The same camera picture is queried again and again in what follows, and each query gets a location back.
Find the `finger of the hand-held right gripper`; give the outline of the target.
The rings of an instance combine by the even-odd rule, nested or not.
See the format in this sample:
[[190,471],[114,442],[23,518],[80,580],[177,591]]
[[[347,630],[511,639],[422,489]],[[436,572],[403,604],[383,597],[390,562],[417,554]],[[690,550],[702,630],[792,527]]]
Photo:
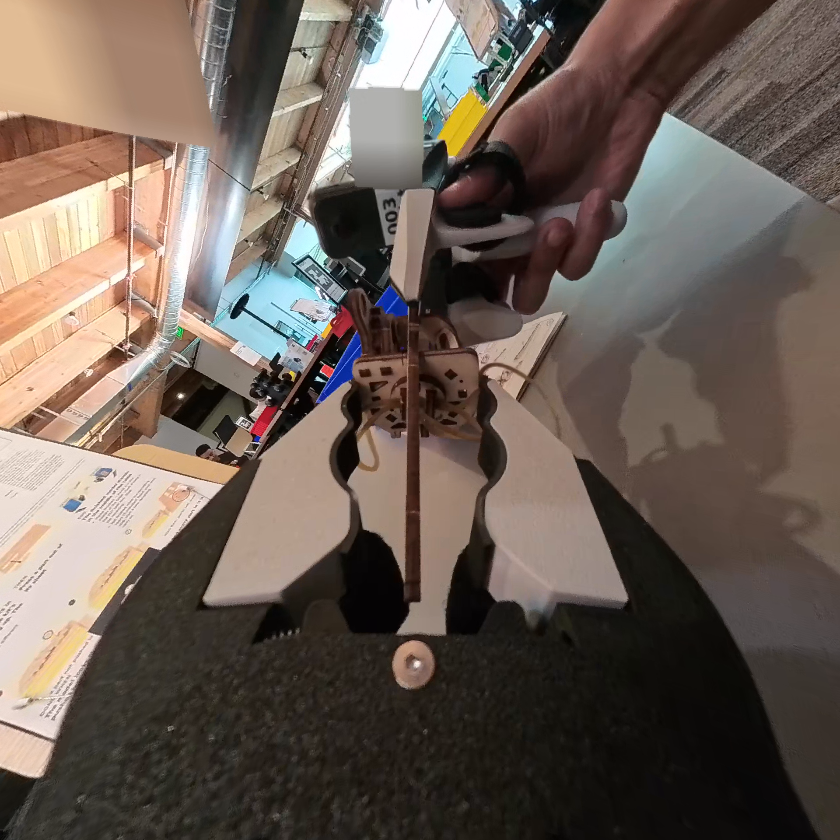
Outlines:
[[405,302],[419,302],[429,261],[434,189],[407,190],[402,196],[392,248],[391,285]]

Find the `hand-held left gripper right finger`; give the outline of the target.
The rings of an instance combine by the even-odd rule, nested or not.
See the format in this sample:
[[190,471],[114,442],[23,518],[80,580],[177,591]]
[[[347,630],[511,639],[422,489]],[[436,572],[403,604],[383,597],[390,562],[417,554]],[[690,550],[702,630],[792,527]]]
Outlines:
[[479,400],[474,576],[526,617],[557,605],[622,610],[628,595],[572,452],[498,383]]

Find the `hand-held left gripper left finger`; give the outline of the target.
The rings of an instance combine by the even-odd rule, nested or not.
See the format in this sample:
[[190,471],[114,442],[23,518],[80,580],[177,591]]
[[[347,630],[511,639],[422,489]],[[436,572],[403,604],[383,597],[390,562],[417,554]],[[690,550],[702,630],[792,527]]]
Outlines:
[[205,606],[340,599],[342,558],[361,530],[348,483],[360,462],[360,425],[361,397],[346,382],[259,458]]

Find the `wooden model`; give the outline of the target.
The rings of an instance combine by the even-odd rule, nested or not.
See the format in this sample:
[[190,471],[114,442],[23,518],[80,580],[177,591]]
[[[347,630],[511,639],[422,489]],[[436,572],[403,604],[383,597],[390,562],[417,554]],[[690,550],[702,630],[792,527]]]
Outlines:
[[[360,290],[352,290],[344,306],[361,343],[352,368],[364,419],[356,436],[378,427],[399,438],[406,431],[408,317],[372,306]],[[421,436],[477,441],[477,353],[460,346],[448,321],[434,316],[420,320],[418,352]]]

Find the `dark wooden strip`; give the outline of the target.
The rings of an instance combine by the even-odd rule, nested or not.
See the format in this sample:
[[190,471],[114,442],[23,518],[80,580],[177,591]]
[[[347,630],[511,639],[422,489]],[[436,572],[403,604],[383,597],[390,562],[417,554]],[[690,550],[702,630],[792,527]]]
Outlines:
[[406,333],[406,512],[404,601],[413,604],[422,598],[421,535],[421,424],[419,417],[420,352],[419,305],[408,304]]

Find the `plywood parts sheet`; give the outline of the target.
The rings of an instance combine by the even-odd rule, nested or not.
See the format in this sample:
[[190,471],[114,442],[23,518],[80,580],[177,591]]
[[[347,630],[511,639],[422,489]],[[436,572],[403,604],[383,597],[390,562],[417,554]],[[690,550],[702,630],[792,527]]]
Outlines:
[[[479,367],[488,362],[499,361],[514,365],[527,375],[534,375],[567,318],[565,312],[552,313],[526,322],[521,330],[510,338],[479,343],[474,348]],[[499,369],[491,370],[484,376],[498,383],[501,389],[516,401],[520,401],[529,388],[519,378]]]

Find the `person's right hand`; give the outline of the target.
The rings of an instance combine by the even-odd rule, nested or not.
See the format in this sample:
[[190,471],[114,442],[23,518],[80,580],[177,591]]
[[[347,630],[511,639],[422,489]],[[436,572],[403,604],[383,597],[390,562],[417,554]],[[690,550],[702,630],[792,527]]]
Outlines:
[[567,66],[502,113],[489,144],[504,144],[521,164],[524,210],[578,203],[573,222],[537,230],[529,255],[486,262],[523,315],[541,308],[556,274],[587,275],[613,222],[613,202],[628,195],[666,105],[611,70]]

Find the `framed black sign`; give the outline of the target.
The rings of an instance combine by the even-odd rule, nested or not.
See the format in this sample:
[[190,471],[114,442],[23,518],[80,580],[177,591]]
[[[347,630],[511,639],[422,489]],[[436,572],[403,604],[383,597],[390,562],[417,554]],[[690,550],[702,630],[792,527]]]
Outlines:
[[319,294],[335,304],[340,304],[346,291],[325,266],[311,255],[304,255],[292,262],[299,279],[310,282]]

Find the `yellow plastic bin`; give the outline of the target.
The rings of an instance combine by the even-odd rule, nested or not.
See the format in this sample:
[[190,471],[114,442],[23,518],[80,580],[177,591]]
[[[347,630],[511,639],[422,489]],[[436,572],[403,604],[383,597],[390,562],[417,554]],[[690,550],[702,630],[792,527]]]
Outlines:
[[438,140],[445,142],[450,159],[459,156],[487,112],[487,102],[474,88],[458,100],[437,135]]

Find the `blue plastic bin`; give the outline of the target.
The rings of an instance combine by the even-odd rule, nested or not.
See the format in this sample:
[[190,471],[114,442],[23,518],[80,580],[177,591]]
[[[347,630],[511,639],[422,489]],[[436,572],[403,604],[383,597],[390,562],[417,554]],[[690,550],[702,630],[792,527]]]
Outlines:
[[[383,309],[384,312],[402,317],[407,315],[407,306],[404,300],[398,295],[393,287],[388,286],[375,303]],[[361,340],[353,325],[350,316],[342,316],[348,322],[349,328],[342,335],[337,350],[341,351],[339,360],[335,362],[331,375],[327,380],[326,385],[321,389],[321,392],[316,400],[316,404],[324,402],[341,384],[352,379],[352,365],[353,362],[361,356]]]

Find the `metal ventilation duct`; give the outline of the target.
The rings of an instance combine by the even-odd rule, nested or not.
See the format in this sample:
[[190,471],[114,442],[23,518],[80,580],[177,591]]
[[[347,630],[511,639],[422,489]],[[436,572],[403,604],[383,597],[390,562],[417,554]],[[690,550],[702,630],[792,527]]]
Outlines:
[[215,133],[208,146],[189,144],[176,153],[173,205],[166,228],[163,260],[168,286],[153,339],[145,350],[82,394],[39,431],[38,437],[83,445],[100,426],[110,422],[141,396],[143,386],[158,380],[165,382],[200,226],[209,156],[221,131],[228,52],[237,5],[236,1],[196,2],[192,13],[193,33]]

